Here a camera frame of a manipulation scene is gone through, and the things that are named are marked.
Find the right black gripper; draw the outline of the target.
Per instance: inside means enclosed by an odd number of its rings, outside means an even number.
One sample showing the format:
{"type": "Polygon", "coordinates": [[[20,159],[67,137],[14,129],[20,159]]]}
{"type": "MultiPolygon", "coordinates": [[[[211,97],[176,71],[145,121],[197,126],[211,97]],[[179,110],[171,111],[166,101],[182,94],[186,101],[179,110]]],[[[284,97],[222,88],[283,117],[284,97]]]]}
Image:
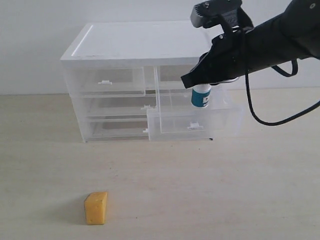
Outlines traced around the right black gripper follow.
{"type": "Polygon", "coordinates": [[[239,35],[242,30],[252,29],[250,17],[240,7],[223,15],[218,15],[204,29],[220,25],[223,33],[211,40],[211,48],[202,54],[196,66],[190,72],[181,76],[181,81],[186,89],[197,85],[208,84],[217,86],[219,82],[233,79],[227,77],[227,61],[232,61],[234,52],[239,51],[239,35]]]}

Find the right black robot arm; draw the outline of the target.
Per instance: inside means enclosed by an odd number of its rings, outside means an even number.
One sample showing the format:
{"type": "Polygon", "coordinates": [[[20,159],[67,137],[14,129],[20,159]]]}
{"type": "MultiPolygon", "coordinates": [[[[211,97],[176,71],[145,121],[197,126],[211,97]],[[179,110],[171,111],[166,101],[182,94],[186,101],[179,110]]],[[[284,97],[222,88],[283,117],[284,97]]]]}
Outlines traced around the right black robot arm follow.
{"type": "Polygon", "coordinates": [[[218,85],[296,59],[320,56],[320,3],[293,0],[285,11],[258,26],[240,0],[208,0],[196,4],[190,16],[195,28],[220,25],[223,34],[181,80],[185,88],[218,85]]]}

